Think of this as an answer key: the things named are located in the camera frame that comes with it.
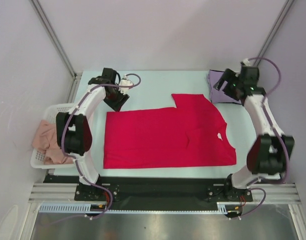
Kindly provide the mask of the red t shirt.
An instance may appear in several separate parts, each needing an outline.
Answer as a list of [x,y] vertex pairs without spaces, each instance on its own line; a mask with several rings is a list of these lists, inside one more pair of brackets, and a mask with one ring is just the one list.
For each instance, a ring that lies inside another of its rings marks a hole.
[[174,107],[108,112],[105,169],[221,167],[237,163],[227,123],[202,94],[172,94]]

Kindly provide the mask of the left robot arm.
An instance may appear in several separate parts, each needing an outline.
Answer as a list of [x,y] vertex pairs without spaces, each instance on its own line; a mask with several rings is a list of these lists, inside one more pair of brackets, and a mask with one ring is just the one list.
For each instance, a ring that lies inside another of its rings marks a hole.
[[56,115],[57,144],[63,155],[72,159],[79,174],[79,181],[88,185],[86,194],[93,200],[103,195],[103,187],[97,184],[99,173],[91,156],[93,136],[91,121],[99,104],[105,103],[115,112],[121,110],[129,99],[127,92],[134,84],[130,73],[121,76],[112,68],[104,68],[102,74],[90,79],[86,92],[70,110]]

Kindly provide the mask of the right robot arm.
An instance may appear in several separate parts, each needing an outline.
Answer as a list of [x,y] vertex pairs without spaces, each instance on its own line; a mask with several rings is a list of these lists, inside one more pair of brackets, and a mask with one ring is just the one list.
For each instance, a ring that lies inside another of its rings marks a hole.
[[225,69],[214,84],[214,89],[241,102],[257,135],[247,154],[246,165],[227,178],[230,184],[224,186],[223,194],[230,201],[241,195],[241,189],[255,183],[283,184],[288,178],[295,140],[278,126],[269,107],[269,94],[258,86],[259,76],[258,67],[243,64],[239,73]]

